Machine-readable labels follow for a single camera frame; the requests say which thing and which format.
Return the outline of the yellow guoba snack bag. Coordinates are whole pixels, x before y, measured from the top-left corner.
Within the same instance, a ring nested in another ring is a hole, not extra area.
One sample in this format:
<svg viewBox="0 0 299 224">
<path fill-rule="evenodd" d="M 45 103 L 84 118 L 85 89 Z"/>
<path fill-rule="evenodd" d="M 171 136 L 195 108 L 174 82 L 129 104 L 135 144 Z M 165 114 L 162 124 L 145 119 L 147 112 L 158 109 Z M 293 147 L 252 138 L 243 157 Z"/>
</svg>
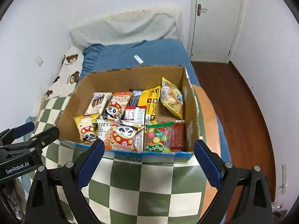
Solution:
<svg viewBox="0 0 299 224">
<path fill-rule="evenodd" d="M 74 117 L 76 127 L 80 135 L 81 144 L 92 143 L 97 138 L 99 113 L 79 115 Z"/>
</svg>

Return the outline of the white cookie snack packet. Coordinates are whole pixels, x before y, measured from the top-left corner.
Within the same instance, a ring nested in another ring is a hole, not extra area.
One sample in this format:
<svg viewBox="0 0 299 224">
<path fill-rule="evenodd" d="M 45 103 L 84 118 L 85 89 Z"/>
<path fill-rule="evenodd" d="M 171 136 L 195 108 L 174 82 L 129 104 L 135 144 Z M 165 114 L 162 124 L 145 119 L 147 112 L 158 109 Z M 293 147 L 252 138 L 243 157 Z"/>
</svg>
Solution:
<svg viewBox="0 0 299 224">
<path fill-rule="evenodd" d="M 110 145 L 112 137 L 112 123 L 99 118 L 97 119 L 97 126 L 97 137 L 101 139 L 106 146 Z"/>
</svg>

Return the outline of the grey white pillow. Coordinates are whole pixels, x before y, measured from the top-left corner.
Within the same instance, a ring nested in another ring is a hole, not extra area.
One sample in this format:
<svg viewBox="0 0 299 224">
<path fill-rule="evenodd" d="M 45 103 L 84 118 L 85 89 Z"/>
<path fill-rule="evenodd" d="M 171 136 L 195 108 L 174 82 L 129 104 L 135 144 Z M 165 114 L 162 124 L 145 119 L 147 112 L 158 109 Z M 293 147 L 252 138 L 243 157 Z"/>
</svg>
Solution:
<svg viewBox="0 0 299 224">
<path fill-rule="evenodd" d="M 75 46 L 124 45 L 156 39 L 184 42 L 181 11 L 174 8 L 144 9 L 109 15 L 70 30 Z"/>
</svg>

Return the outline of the blue milk cardboard box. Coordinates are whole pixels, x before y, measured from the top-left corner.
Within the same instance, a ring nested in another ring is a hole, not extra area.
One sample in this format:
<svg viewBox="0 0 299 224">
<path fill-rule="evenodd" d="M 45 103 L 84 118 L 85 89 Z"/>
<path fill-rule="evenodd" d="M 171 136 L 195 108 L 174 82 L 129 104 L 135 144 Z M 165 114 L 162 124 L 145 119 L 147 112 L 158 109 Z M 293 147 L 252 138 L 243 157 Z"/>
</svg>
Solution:
<svg viewBox="0 0 299 224">
<path fill-rule="evenodd" d="M 116 158 L 186 162 L 200 137 L 199 106 L 187 69 L 145 66 L 92 72 L 77 84 L 60 116 L 60 139 L 104 142 Z"/>
</svg>

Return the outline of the bear print pillow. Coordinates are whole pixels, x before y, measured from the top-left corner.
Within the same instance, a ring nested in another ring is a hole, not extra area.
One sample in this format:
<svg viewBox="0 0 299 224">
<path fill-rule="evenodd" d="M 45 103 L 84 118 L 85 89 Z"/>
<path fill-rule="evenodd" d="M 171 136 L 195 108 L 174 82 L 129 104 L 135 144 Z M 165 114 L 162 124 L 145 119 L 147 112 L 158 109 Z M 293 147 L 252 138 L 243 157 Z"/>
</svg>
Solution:
<svg viewBox="0 0 299 224">
<path fill-rule="evenodd" d="M 77 47 L 71 46 L 64 54 L 59 75 L 44 95 L 43 100 L 72 93 L 82 72 L 83 62 L 82 52 Z"/>
</svg>

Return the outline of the orange sunflower seed panda bag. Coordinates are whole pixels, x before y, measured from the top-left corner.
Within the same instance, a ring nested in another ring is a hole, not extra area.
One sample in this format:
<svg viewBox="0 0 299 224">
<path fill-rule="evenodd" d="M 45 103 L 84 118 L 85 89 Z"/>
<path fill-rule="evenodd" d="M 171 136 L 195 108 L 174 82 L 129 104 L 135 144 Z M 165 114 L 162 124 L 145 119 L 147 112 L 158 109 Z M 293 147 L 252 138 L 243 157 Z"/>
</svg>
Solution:
<svg viewBox="0 0 299 224">
<path fill-rule="evenodd" d="M 132 96 L 133 92 L 131 91 L 113 93 L 112 98 L 108 102 L 108 105 L 102 114 L 102 117 L 104 119 L 122 119 Z"/>
</svg>

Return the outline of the yellow clear puff snack bag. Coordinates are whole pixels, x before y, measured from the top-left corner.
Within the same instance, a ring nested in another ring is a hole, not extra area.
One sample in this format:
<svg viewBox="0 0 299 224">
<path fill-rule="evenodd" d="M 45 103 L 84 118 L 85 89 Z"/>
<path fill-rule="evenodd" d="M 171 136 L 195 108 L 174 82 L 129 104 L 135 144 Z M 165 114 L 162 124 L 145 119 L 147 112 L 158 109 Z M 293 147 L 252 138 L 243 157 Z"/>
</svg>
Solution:
<svg viewBox="0 0 299 224">
<path fill-rule="evenodd" d="M 182 92 L 166 78 L 162 78 L 161 103 L 178 119 L 184 119 L 184 97 Z"/>
</svg>

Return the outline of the red white long snack packet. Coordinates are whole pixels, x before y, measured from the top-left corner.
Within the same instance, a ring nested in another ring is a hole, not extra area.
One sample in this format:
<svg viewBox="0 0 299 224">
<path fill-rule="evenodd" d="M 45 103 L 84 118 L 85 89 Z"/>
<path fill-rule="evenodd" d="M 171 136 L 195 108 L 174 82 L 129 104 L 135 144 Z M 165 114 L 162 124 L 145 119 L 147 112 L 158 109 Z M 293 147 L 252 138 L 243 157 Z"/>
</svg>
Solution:
<svg viewBox="0 0 299 224">
<path fill-rule="evenodd" d="M 132 125 L 137 128 L 137 133 L 134 138 L 134 147 L 137 152 L 143 151 L 145 110 L 145 106 L 129 106 L 125 109 L 124 120 L 131 122 Z"/>
</svg>

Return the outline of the white wall outlet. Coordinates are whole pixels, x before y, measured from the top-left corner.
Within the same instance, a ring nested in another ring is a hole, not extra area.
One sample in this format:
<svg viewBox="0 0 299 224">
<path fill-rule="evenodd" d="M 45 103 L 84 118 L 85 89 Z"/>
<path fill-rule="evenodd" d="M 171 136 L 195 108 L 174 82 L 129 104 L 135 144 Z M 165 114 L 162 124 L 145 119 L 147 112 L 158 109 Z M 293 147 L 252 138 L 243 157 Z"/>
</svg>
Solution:
<svg viewBox="0 0 299 224">
<path fill-rule="evenodd" d="M 287 163 L 282 164 L 282 185 L 280 187 L 281 194 L 286 193 L 287 187 Z"/>
</svg>

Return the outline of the black yellow large snack bag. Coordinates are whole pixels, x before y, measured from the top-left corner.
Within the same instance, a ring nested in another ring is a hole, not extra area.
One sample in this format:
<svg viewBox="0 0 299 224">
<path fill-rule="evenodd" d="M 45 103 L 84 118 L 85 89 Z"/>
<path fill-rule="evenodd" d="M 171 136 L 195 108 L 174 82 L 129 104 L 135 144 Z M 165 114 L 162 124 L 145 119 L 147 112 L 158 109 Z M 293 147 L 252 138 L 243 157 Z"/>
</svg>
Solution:
<svg viewBox="0 0 299 224">
<path fill-rule="evenodd" d="M 134 90 L 128 104 L 129 107 L 145 106 L 145 124 L 157 124 L 156 117 L 158 102 L 161 95 L 162 87 L 160 85 L 148 90 Z"/>
</svg>

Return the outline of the white remote control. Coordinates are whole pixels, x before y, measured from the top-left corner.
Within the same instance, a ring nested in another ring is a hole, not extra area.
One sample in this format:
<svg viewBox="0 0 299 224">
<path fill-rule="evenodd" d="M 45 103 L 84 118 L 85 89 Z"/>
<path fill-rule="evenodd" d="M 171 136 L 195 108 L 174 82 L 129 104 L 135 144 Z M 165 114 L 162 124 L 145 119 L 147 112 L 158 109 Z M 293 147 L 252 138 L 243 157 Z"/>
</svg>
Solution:
<svg viewBox="0 0 299 224">
<path fill-rule="evenodd" d="M 135 59 L 139 64 L 143 64 L 143 63 L 144 63 L 144 61 L 143 61 L 138 55 L 134 55 L 133 57 L 134 57 L 134 59 Z"/>
</svg>

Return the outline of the colourful candy bag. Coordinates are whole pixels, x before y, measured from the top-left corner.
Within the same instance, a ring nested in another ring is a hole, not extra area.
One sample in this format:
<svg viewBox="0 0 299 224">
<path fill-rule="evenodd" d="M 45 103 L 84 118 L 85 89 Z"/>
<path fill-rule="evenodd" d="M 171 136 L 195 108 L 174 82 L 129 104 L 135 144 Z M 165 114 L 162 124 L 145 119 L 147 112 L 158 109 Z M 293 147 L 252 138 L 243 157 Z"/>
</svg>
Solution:
<svg viewBox="0 0 299 224">
<path fill-rule="evenodd" d="M 170 153 L 170 139 L 174 122 L 158 123 L 145 126 L 144 151 Z"/>
</svg>

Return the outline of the white chocolate stick box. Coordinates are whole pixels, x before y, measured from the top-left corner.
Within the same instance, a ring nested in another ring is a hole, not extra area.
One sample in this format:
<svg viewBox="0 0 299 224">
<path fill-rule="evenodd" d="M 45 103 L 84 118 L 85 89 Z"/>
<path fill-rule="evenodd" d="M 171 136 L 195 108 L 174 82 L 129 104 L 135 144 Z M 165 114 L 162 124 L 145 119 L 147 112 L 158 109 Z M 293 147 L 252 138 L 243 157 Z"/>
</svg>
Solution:
<svg viewBox="0 0 299 224">
<path fill-rule="evenodd" d="M 87 107 L 85 115 L 94 114 L 94 113 L 99 113 L 101 115 L 106 109 L 107 103 L 109 102 L 111 97 L 112 97 L 111 92 L 94 93 L 92 100 L 89 103 L 89 106 Z"/>
</svg>

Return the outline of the dark red jerky packet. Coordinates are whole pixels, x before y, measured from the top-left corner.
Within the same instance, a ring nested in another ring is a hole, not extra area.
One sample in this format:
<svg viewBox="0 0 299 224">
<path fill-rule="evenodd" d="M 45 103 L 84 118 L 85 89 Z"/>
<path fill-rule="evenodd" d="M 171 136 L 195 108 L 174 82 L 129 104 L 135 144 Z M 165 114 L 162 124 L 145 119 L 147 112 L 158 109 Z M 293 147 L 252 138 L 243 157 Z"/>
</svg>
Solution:
<svg viewBox="0 0 299 224">
<path fill-rule="evenodd" d="M 169 146 L 171 152 L 182 152 L 185 150 L 185 121 L 174 121 L 169 127 Z"/>
</svg>

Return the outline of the orange panda snack bag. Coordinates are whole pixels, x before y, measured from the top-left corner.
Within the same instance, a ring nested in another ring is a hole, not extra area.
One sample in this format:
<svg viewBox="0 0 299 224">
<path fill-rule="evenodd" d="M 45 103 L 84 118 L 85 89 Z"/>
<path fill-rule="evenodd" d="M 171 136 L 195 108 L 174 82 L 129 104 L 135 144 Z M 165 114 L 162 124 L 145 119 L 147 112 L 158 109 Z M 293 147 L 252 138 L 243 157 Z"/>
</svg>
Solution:
<svg viewBox="0 0 299 224">
<path fill-rule="evenodd" d="M 131 122 L 116 122 L 112 123 L 112 137 L 110 145 L 106 146 L 107 150 L 137 152 L 134 147 L 134 138 L 137 133 L 137 128 Z"/>
</svg>

